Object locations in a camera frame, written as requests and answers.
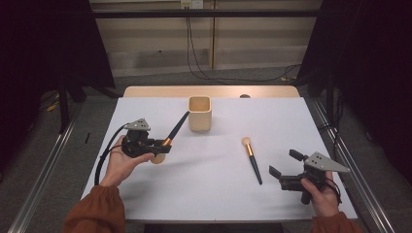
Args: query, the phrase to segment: human hand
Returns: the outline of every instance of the human hand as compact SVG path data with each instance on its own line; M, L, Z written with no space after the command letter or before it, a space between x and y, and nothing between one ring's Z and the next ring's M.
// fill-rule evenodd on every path
M101 181L101 186L119 186L122 181L128 178L133 169L140 163L147 162L155 157L153 153L145 153L138 157L132 158L121 151L121 136L110 152L109 164L106 175Z
M326 171L326 177L333 180L332 172ZM316 216L334 216L339 213L336 194L330 187L324 186L318 190L313 183L305 178L300 182L312 194L312 206Z

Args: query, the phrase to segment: white table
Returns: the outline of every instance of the white table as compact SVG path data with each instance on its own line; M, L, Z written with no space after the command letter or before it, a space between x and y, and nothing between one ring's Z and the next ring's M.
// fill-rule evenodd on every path
M99 154L121 125L140 117L152 128L150 138L164 139L187 106L187 98L121 98ZM191 132L185 122L163 163L141 164L122 183L126 219L159 223L310 219L312 207L300 203L301 193L281 190L268 174L269 165L283 175L302 173L303 163L289 156L290 149L327 155L303 98L215 97L212 108L209 132ZM246 136L252 140L263 185L258 184L241 143ZM94 169L84 195L93 186ZM334 175L342 191L340 210L357 218L343 184Z

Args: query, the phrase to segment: metal frame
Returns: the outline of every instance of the metal frame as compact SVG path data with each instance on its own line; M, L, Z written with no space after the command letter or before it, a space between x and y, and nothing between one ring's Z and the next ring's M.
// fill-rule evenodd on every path
M313 100L313 104L322 122L324 124L328 124L329 121L327 120L326 110L325 110L324 105L321 103L320 100ZM331 141L334 142L334 139L337 133L336 129L330 127L327 130L327 133ZM341 137L338 137L336 141L336 148L338 151L337 154L343 160L345 166L351 169L352 171L350 173L351 178L354 181L355 186L357 187L360 193L360 197L362 198L362 200L364 201L364 204L366 205L366 208L369 210L373 220L378 226L379 231L385 232L385 233L395 232L394 228L392 227L388 219L388 216L386 215L384 209L382 208L382 205L380 204L378 199L373 194L372 190L370 189L369 185L367 184L366 180L361 174L360 169L358 168L354 158L352 157L351 153L349 152L348 148L346 147Z
M81 108L82 106L75 108L73 119L70 121L64 132L57 137L57 141L55 142L54 147L51 150L49 158L46 161L42 172L40 173L37 181L31 188L29 195L18 211L17 216L15 217L8 233L22 233L27 229L31 218L36 211L37 205L39 204L40 199L42 198L43 193L48 185L49 179L52 176L52 170L57 164L58 158L62 154L66 143L69 140L75 122L80 115Z

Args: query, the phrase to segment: wrist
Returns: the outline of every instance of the wrist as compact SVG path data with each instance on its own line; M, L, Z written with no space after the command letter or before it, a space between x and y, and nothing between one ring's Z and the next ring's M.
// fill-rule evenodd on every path
M339 214L338 208L323 208L323 209L315 209L316 216L335 216Z
M100 186L117 186L115 182L111 181L111 179L105 177L99 184Z

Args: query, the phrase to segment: makeup brush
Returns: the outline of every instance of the makeup brush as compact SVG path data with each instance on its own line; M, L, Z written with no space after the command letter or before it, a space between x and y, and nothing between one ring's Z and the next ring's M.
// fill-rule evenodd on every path
M170 146L172 144L173 139L175 138L176 134L178 134L180 128L182 127L183 123L185 122L186 118L189 115L189 111L187 111L182 118L179 120L178 124L173 128L172 132L170 132L169 136L163 141L161 144L162 146ZM156 157L151 159L153 164L160 164L166 158L165 153L160 153Z
M258 164L255 160L254 152L252 151L251 139L249 137L245 137L242 139L242 143L246 147L246 151L248 152L249 158L251 159L252 167L254 167L255 173L257 175L258 183L261 185L262 181L260 177L260 172L258 171Z

